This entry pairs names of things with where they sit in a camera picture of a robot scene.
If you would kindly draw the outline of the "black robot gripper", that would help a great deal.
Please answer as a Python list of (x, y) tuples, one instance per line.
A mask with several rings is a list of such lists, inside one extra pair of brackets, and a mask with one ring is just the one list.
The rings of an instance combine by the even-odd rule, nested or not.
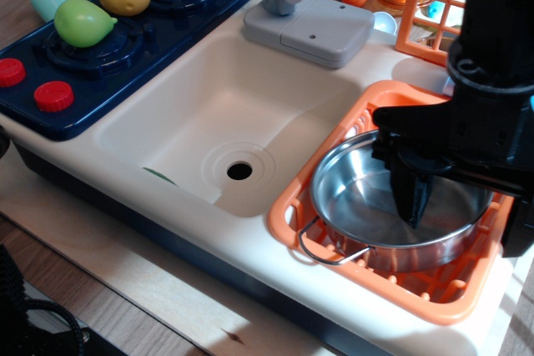
[(514, 196), (504, 258), (533, 245), (533, 60), (451, 51), (450, 100), (377, 109), (376, 158), (390, 169), (399, 217), (418, 229), (434, 176)]

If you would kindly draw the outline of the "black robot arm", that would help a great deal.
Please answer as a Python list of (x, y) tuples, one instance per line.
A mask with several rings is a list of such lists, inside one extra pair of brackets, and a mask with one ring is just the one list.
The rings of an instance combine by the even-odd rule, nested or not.
[(522, 256), (533, 244), (533, 0), (466, 0), (447, 71), (450, 100), (374, 112), (373, 155), (412, 227), (437, 176), (512, 196), (501, 243)]

